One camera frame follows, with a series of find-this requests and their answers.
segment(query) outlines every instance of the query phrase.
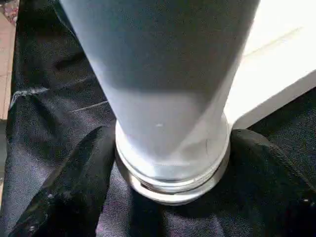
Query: wrinkled fabric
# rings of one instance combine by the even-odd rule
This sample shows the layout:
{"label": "wrinkled fabric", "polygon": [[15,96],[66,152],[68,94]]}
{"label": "wrinkled fabric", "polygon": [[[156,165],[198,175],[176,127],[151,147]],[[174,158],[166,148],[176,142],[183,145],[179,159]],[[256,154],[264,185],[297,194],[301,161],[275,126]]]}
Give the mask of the wrinkled fabric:
{"label": "wrinkled fabric", "polygon": [[[82,48],[50,1],[21,0],[11,88],[0,217],[4,237],[14,231],[19,218],[23,220],[32,199],[77,144],[96,128],[115,124]],[[183,206],[163,206],[139,195],[114,164],[110,182],[104,182],[109,188],[96,236],[298,236],[305,234],[303,230],[313,234],[308,223],[314,217],[315,188],[307,175],[278,146],[253,131],[235,130],[231,141],[222,180]],[[308,202],[302,205],[301,200]]]}

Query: white cylinder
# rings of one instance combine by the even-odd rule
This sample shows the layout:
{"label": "white cylinder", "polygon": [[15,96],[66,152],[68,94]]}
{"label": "white cylinder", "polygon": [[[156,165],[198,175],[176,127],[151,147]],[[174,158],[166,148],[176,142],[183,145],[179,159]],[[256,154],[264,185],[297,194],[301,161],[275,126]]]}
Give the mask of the white cylinder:
{"label": "white cylinder", "polygon": [[167,204],[212,188],[227,165],[223,108],[258,0],[61,3],[118,119],[120,169],[142,184],[131,185]]}

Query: black cloth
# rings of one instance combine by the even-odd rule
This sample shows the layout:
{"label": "black cloth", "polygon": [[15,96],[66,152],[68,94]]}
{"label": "black cloth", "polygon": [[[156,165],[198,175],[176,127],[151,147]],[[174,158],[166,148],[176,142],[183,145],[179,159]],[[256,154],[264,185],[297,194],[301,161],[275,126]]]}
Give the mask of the black cloth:
{"label": "black cloth", "polygon": [[[187,205],[163,206],[139,195],[115,163],[109,182],[115,117],[78,41],[50,1],[20,2],[11,88],[0,236],[88,236],[95,227],[97,236],[113,237],[314,233],[313,184],[281,149],[249,130],[232,132],[224,177]],[[65,195],[69,190],[86,193]],[[37,222],[46,214],[47,222]]]}

